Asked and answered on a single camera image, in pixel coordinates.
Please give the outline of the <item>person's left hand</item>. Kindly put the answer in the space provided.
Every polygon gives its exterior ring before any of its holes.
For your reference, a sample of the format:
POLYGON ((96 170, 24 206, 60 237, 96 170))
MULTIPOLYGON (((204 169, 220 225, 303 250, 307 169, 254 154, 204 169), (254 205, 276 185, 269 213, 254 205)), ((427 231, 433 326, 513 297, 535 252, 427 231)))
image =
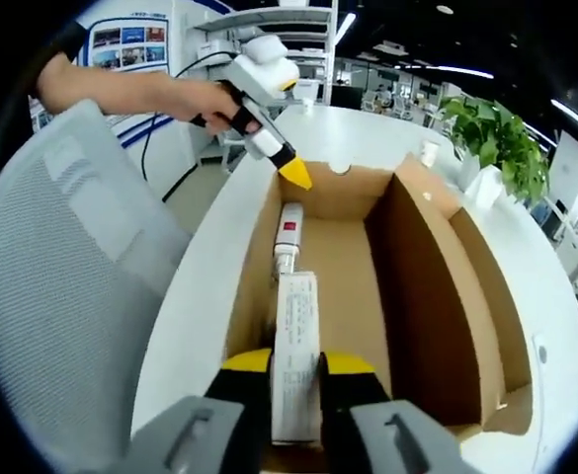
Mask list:
POLYGON ((232 129, 231 121, 240 110, 240 106, 223 85, 199 80, 187 80, 184 85, 189 109, 187 122, 193 122, 197 117, 201 117, 206 131, 213 135, 232 129))

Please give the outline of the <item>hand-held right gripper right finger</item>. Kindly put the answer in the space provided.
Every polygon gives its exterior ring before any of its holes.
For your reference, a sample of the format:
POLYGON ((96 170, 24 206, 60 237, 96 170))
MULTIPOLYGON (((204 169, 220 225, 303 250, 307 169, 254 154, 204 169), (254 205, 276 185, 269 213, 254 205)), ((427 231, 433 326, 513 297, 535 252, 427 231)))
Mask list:
POLYGON ((356 355, 320 355, 321 441, 331 473, 464 473, 459 443, 406 400, 393 400, 356 355))

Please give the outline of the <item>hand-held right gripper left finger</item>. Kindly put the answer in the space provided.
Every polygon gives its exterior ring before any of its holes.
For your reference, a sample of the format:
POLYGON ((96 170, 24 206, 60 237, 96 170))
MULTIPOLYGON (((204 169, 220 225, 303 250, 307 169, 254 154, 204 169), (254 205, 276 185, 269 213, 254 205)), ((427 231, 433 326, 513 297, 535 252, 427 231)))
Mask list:
POLYGON ((270 439, 272 351, 226 360, 206 393, 187 396, 139 430, 134 473, 258 473, 270 439))

